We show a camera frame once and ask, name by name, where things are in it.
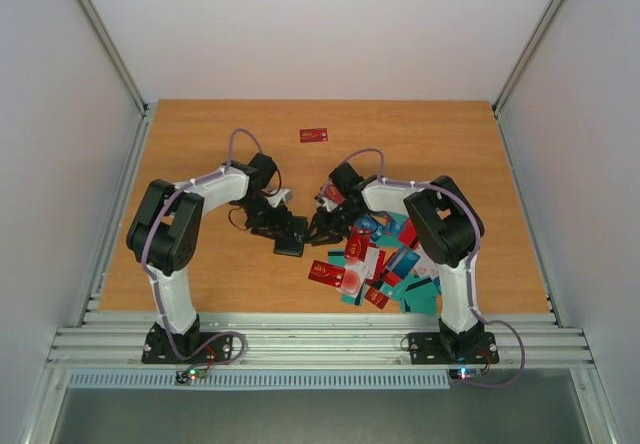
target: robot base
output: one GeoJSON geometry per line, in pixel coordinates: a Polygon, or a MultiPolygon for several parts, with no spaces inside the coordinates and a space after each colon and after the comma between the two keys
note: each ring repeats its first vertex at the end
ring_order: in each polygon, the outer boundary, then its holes
{"type": "Polygon", "coordinates": [[[411,364],[486,364],[487,359],[477,351],[478,348],[487,355],[491,364],[500,362],[495,336],[485,332],[484,326],[474,328],[459,336],[450,335],[451,331],[446,329],[408,334],[411,364]]]}
{"type": "MultiPolygon", "coordinates": [[[[196,318],[191,328],[184,334],[173,334],[173,340],[178,351],[183,356],[190,356],[204,342],[219,333],[200,332],[200,318],[196,318]]],[[[233,351],[233,338],[231,336],[214,339],[209,343],[209,347],[214,351],[213,362],[226,361],[231,357],[233,351]]],[[[211,361],[211,352],[207,349],[200,351],[191,359],[180,360],[171,349],[169,338],[164,328],[157,322],[153,325],[144,341],[142,352],[143,364],[206,364],[211,361]]]]}

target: wooden tabletop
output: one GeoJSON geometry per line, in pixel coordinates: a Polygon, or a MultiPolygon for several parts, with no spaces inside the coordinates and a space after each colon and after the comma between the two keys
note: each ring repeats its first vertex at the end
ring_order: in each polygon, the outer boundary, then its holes
{"type": "MultiPolygon", "coordinates": [[[[352,151],[378,147],[385,175],[429,180],[447,174],[457,182],[486,228],[478,257],[477,287],[483,312],[548,312],[545,293],[513,182],[488,102],[425,101],[161,101],[122,222],[101,310],[155,309],[146,276],[125,246],[126,231],[150,181],[184,181],[211,172],[226,157],[237,127],[251,130],[293,189],[289,208],[311,218],[314,196],[328,174],[352,151]],[[299,130],[326,127],[328,142],[300,143],[299,130]]],[[[238,136],[234,159],[248,162],[256,149],[238,136]]],[[[367,177],[378,156],[352,164],[367,177]]],[[[189,265],[199,311],[398,312],[340,302],[339,293],[307,279],[313,259],[328,248],[305,248],[302,258],[273,254],[273,241],[233,228],[227,206],[202,221],[189,265]]],[[[242,212],[234,216],[242,221],[242,212]]]]}

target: white wall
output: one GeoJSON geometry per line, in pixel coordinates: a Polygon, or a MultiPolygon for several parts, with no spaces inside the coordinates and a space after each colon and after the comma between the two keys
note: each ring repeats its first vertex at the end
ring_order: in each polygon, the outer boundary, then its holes
{"type": "Polygon", "coordinates": [[[494,100],[548,0],[93,0],[148,100],[494,100]]]}
{"type": "Polygon", "coordinates": [[[74,0],[0,0],[0,442],[88,277],[136,110],[74,0]]]}
{"type": "Polygon", "coordinates": [[[640,435],[640,0],[569,0],[504,122],[543,259],[640,435]]]}

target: pile of cards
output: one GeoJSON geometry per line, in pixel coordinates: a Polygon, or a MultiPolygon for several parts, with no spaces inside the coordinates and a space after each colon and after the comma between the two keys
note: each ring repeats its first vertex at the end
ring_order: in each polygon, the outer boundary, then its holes
{"type": "Polygon", "coordinates": [[[383,309],[393,300],[402,312],[428,315],[436,314],[440,294],[438,269],[413,224],[393,213],[360,218],[345,249],[330,250],[328,262],[314,261],[309,279],[336,288],[346,304],[367,300],[383,309]]]}

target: robotic arm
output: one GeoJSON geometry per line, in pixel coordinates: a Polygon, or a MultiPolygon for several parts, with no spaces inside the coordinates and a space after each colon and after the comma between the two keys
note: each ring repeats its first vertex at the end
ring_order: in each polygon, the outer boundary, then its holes
{"type": "Polygon", "coordinates": [[[156,180],[149,185],[127,234],[127,247],[138,262],[142,261],[148,246],[147,265],[150,274],[155,275],[149,280],[152,286],[157,286],[154,298],[160,316],[147,336],[143,362],[159,359],[162,363],[173,363],[174,358],[178,359],[166,341],[168,332],[184,356],[190,356],[204,340],[191,303],[187,271],[203,215],[223,204],[235,204],[246,212],[245,224],[252,234],[276,240],[302,240],[302,235],[297,239],[294,234],[296,218],[286,206],[292,197],[291,191],[265,191],[276,172],[273,160],[258,153],[248,165],[232,161],[228,169],[222,166],[190,183],[156,180]],[[165,202],[181,188],[186,189],[170,205],[151,242],[147,243],[165,202]]]}
{"type": "Polygon", "coordinates": [[[486,333],[474,304],[476,256],[467,262],[476,244],[474,224],[480,236],[484,226],[458,186],[447,176],[422,183],[376,176],[363,179],[348,163],[338,166],[329,177],[344,201],[336,206],[322,195],[316,198],[321,205],[309,226],[308,241],[312,245],[339,242],[368,212],[408,216],[440,274],[440,343],[450,362],[460,361],[486,333]],[[475,223],[465,211],[471,212],[475,223]]]}

